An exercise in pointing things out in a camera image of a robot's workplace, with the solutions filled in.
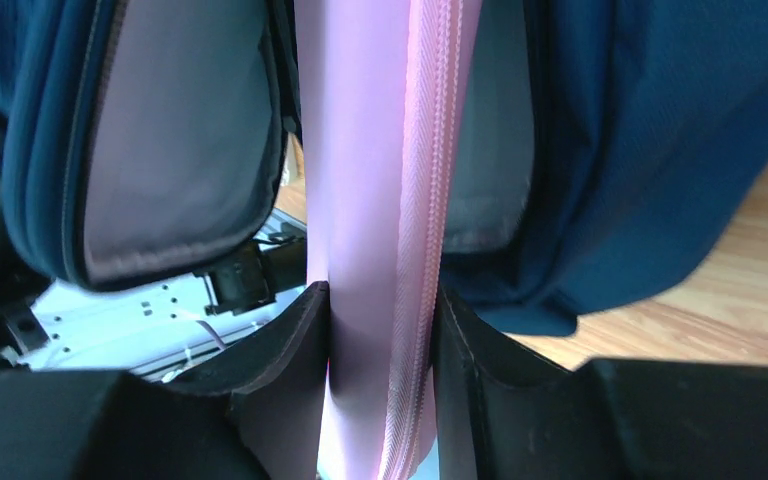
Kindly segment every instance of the gray bag lining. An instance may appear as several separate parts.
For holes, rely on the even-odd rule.
[[[443,251],[513,239],[528,202],[534,118],[521,0],[484,0],[475,39]]]
[[[90,150],[91,282],[208,261],[267,218],[282,150],[267,19],[263,0],[130,0]]]

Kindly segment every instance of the wooden surface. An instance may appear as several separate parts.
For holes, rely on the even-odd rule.
[[[304,198],[301,179],[283,189],[278,208],[306,221]],[[681,286],[583,317],[571,338],[514,338],[567,368],[591,356],[768,364],[768,169]]]

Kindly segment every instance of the wooden floor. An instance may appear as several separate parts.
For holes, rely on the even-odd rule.
[[[278,207],[306,220],[304,179]],[[514,337],[573,368],[591,356],[768,365],[768,169],[716,250],[684,284],[581,319],[571,338]]]

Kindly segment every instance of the pink pouch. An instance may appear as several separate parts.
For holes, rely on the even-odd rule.
[[[480,7],[296,2],[308,280],[331,285],[333,479],[406,479],[434,439],[431,316]]]

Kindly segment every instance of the pink fabric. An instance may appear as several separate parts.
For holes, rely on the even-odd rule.
[[[466,3],[462,85],[469,72],[480,0]],[[407,0],[296,2],[308,280],[329,281],[333,314],[320,457],[335,480],[376,478],[384,445],[409,12]],[[462,107],[466,89],[459,85],[459,90]],[[431,382],[426,385],[429,401],[418,460],[426,456],[435,433]]]

